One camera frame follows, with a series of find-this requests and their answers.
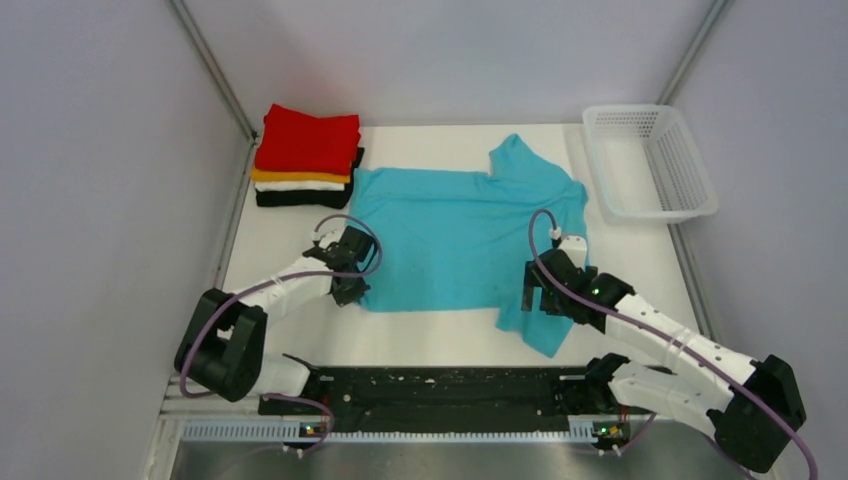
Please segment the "turquoise t shirt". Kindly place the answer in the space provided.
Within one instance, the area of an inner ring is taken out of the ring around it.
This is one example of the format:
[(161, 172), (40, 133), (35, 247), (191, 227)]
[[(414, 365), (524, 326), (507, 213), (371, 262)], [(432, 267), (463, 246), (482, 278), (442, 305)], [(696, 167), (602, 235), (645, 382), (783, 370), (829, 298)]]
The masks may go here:
[(568, 318), (521, 309), (525, 265), (550, 246), (549, 210), (564, 234), (587, 235), (585, 186), (517, 135), (490, 151), (490, 172), (360, 169), (350, 214), (376, 233), (380, 268), (363, 308), (378, 313), (495, 308), (498, 329), (553, 357)]

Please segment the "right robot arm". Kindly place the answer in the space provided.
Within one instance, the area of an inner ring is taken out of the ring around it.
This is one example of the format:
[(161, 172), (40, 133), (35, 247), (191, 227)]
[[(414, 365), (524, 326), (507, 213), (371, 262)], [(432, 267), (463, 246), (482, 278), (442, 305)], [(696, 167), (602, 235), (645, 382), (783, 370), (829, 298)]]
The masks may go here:
[(607, 354), (589, 362), (589, 404), (667, 416), (709, 437), (741, 467), (768, 472), (807, 415), (792, 367), (726, 348), (654, 308), (623, 280), (579, 268), (560, 249), (526, 262), (522, 310), (588, 325), (636, 348), (658, 369)]

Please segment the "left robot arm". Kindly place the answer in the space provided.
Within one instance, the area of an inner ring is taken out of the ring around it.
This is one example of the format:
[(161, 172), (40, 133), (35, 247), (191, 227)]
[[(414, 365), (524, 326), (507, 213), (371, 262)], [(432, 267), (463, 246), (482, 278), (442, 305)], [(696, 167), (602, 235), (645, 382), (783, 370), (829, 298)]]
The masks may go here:
[(312, 245), (276, 275), (237, 293), (218, 288), (199, 298), (174, 359), (180, 388), (202, 386), (202, 395), (229, 402), (249, 395), (281, 394), (297, 413), (319, 404), (312, 369), (290, 356), (266, 353), (270, 327), (314, 300), (327, 297), (338, 307), (359, 301), (369, 290), (366, 276), (380, 266), (382, 251), (366, 226), (315, 233)]

